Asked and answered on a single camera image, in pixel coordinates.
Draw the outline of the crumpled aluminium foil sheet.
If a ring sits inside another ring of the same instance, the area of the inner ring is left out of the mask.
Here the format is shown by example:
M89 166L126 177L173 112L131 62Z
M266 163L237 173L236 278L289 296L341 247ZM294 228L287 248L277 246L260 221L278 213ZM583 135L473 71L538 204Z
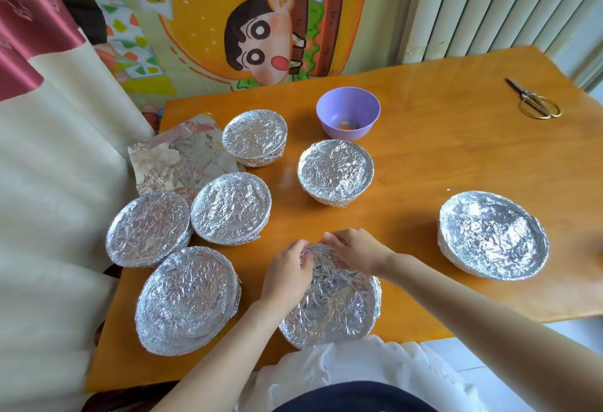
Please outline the crumpled aluminium foil sheet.
M209 114L200 114L128 147L139 195L162 190L188 204L213 179L245 172L222 145L222 130Z

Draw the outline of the black cloth object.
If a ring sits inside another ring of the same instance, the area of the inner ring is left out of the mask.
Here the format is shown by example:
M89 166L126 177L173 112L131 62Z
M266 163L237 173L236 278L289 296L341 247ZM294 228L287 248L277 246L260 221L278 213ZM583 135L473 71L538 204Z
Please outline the black cloth object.
M92 45L107 43L107 25L95 0L62 0Z

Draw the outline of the person's right forearm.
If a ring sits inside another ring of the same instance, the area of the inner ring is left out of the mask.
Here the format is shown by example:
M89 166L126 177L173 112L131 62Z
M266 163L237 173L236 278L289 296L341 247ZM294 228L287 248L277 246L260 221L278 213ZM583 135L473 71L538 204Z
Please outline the person's right forearm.
M450 279L390 253L374 272L442 323L538 412L603 412L603 356Z

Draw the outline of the white ribbed radiator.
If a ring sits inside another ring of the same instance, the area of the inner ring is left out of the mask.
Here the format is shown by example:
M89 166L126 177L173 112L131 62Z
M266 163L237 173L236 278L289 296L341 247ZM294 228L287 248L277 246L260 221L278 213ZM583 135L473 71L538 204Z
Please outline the white ribbed radiator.
M525 46L591 91L603 82L603 0L402 0L388 64Z

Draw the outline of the person's white top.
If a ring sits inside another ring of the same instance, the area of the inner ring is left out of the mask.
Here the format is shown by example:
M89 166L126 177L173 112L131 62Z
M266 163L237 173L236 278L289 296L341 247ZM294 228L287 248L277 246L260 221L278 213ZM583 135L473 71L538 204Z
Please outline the person's white top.
M233 412L273 412L303 393L355 381L398 387L438 412L487 412L476 388L426 344L376 335L284 355L251 374Z

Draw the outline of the gold metal scissors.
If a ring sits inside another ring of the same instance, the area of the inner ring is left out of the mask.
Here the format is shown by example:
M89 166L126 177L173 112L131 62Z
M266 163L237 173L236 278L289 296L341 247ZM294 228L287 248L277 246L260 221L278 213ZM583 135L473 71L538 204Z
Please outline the gold metal scissors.
M562 116L562 109L552 100L527 90L511 78L505 78L505 81L518 93L519 109L527 117L534 120L549 120Z

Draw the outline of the person's left forearm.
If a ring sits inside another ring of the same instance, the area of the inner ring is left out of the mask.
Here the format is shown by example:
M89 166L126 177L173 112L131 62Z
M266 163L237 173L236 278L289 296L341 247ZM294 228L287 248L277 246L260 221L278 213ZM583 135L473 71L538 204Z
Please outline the person's left forearm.
M284 303L272 297L253 303L151 412L232 412L260 355L288 313Z

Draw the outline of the red and cream curtain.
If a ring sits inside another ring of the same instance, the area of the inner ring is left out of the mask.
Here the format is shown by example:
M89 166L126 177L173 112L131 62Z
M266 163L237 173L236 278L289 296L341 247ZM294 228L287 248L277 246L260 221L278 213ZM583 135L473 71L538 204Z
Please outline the red and cream curtain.
M0 0L0 412L74 412L153 130L61 0Z

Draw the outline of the person's right hand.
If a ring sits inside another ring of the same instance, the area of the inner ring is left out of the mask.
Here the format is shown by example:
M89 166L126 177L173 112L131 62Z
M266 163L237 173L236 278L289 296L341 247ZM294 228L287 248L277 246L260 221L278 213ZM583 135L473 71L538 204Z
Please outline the person's right hand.
M386 278L390 263L396 253L383 245L363 228L349 228L351 234L350 253L340 261L335 252L336 263L342 268L354 269L379 278Z

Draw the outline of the foil-covered plate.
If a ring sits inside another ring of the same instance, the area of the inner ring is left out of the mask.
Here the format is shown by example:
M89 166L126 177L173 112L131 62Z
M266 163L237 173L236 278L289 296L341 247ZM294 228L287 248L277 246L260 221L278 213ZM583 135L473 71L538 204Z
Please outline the foil-covered plate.
M181 195L158 190L140 195L111 223L105 247L112 263L123 268L151 268L192 238L191 210Z
M230 260L208 247L168 256L140 293L134 322L151 354L180 356L207 345L238 312L241 281Z
M279 330L297 349L361 340L381 314L380 280L340 267L334 251L312 244L313 280L299 304L282 320Z
M207 242L238 246L260 238L271 208L271 192L261 178L248 172L227 173L198 192L191 204L191 224Z
M535 217L506 197L479 190L453 195L442 204L438 246L462 271L501 282L536 276L550 254L546 232Z

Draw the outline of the person's dark skirt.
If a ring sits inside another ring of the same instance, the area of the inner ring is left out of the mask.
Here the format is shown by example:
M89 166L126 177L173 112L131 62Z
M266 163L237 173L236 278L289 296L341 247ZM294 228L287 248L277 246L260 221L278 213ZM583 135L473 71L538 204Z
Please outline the person's dark skirt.
M369 381L333 384L303 393L273 412L438 412L398 387Z

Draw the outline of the purple plastic bowl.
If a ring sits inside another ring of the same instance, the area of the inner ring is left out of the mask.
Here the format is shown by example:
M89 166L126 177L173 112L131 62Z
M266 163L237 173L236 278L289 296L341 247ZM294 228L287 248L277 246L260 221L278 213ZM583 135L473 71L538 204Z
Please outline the purple plastic bowl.
M381 116L381 103L375 95L358 87L339 87L327 91L316 104L316 114L331 139L358 141ZM338 129L340 122L358 124L355 131Z

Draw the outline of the cartoon burger wall cloth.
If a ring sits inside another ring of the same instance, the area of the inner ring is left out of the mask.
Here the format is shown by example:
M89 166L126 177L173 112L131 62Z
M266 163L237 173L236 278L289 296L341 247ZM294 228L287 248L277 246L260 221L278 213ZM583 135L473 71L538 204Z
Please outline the cartoon burger wall cloth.
M141 111L386 66L401 0L95 0L93 48Z

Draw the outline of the foil-covered bowl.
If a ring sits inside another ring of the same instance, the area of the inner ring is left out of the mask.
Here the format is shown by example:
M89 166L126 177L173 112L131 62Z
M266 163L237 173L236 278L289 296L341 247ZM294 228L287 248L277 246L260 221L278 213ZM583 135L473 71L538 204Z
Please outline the foil-covered bowl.
M330 207L345 208L371 185L374 162L354 142L322 140L301 154L297 178L313 199Z
M246 168L260 168L283 156L288 138L285 119L271 110L251 110L233 118L222 132L224 149Z

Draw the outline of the person's left hand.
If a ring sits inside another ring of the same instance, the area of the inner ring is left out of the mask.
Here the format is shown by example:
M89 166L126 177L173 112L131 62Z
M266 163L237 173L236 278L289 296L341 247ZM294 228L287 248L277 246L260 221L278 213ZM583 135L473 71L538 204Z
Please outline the person's left hand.
M283 319L305 296L311 280L299 280L288 273L288 247L277 253L263 280L260 302L276 318Z

